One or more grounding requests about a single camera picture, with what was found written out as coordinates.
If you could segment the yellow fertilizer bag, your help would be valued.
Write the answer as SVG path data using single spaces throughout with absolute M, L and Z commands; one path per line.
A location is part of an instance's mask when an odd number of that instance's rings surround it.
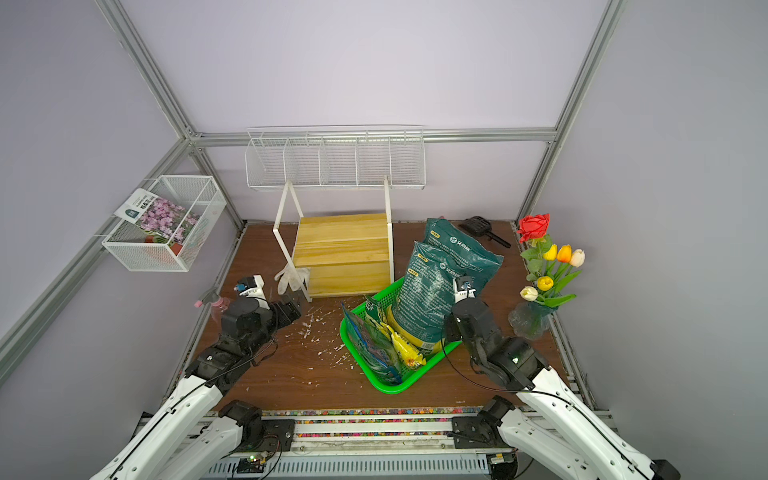
M 377 331 L 390 338 L 386 312 L 379 300 L 376 300 L 372 296 L 365 297 L 365 316 L 367 321 L 375 327 Z
M 426 365 L 427 361 L 419 349 L 403 338 L 391 325 L 385 324 L 384 327 L 389 332 L 396 353 L 407 368 L 417 370 Z

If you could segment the green seed bag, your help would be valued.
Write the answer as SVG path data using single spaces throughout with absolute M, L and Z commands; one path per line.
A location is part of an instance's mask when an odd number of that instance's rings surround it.
M 400 385 L 403 381 L 402 366 L 389 338 L 382 335 L 366 318 L 362 318 L 342 305 L 347 335 L 363 363 L 373 375 L 388 386 Z

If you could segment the green plastic basket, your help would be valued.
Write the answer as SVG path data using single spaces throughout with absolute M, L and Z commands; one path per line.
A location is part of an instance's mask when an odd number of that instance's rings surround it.
M 397 395 L 405 392 L 434 369 L 459 346 L 458 342 L 437 346 L 435 353 L 423 354 L 424 364 L 410 368 L 397 353 L 392 341 L 382 343 L 383 334 L 366 323 L 368 301 L 350 310 L 342 305 L 340 338 L 370 384 L 379 392 Z

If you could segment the dark green fertilizer bag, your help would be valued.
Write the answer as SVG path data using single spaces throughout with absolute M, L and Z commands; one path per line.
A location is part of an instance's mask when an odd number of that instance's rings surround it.
M 478 240 L 444 218 L 428 218 L 424 242 L 447 253 L 482 291 L 502 266 L 504 257 L 487 250 Z
M 446 250 L 415 242 L 391 307 L 391 327 L 425 354 L 440 349 L 444 317 L 455 302 L 454 280 L 466 271 Z

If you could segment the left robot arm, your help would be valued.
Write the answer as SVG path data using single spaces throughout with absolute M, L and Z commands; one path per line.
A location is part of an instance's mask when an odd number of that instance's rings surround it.
M 301 295 L 278 301 L 239 298 L 221 320 L 218 340 L 184 371 L 175 389 L 148 423 L 97 473 L 97 479 L 199 479 L 232 453 L 289 448 L 294 429 L 281 421 L 265 426 L 260 408 L 234 400 L 189 445 L 183 442 L 252 367 L 266 359 L 279 330 L 302 315 Z

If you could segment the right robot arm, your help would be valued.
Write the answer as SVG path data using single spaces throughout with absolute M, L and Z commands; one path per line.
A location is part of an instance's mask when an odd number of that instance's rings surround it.
M 479 298 L 455 303 L 445 316 L 445 338 L 460 341 L 473 368 L 500 393 L 514 394 L 552 427 L 542 429 L 506 399 L 483 411 L 497 437 L 561 479 L 679 479 L 669 461 L 653 460 L 623 440 L 574 394 L 525 339 L 501 333 Z

